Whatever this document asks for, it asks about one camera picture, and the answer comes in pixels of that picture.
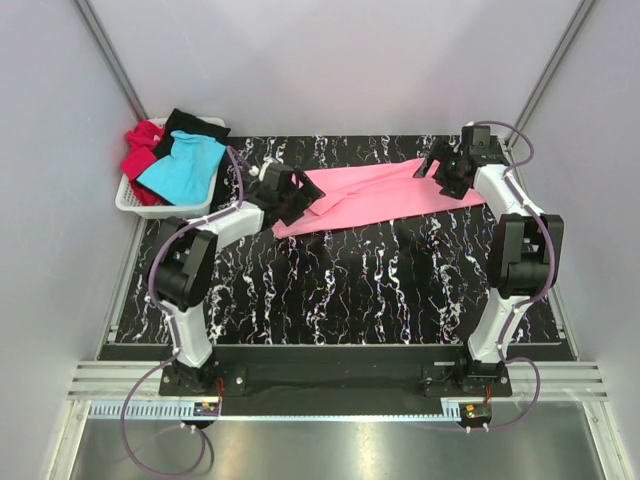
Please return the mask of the pink t shirt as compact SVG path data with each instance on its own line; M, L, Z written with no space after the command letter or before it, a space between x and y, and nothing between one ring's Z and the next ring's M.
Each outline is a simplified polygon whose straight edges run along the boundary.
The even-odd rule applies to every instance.
M307 176L325 196L292 225L276 223L273 234L284 238L355 228L484 203L473 189L461 200L442 195L432 177L438 164L431 165L427 176L415 178L413 174L421 164L422 160L416 158L400 163L308 170Z

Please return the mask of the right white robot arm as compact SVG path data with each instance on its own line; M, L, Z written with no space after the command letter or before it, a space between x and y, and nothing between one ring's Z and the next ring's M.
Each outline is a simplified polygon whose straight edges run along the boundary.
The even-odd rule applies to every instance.
M557 279L564 221L545 213L515 178L492 121L465 125L457 142L435 140L415 171L432 177L443 196L462 200L477 192L496 220L485 268L489 297L459 361L445 375L466 396L508 384L509 342L530 305Z

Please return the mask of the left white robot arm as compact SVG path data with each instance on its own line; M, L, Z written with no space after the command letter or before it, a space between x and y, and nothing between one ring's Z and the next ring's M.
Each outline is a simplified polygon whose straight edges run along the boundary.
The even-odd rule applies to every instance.
M163 367L163 395L203 396L222 384L203 306L219 251L278 222L292 225L325 197L298 167L267 163L252 174L255 180L240 188L235 205L189 221L169 217L161 224L147 285L172 341L171 360Z

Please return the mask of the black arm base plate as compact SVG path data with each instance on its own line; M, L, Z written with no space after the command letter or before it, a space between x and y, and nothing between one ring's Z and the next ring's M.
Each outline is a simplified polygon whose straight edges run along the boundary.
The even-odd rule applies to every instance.
M507 367L463 346L216 346L200 369L163 369L162 396L222 395L229 416L342 417L442 412L444 398L513 394Z

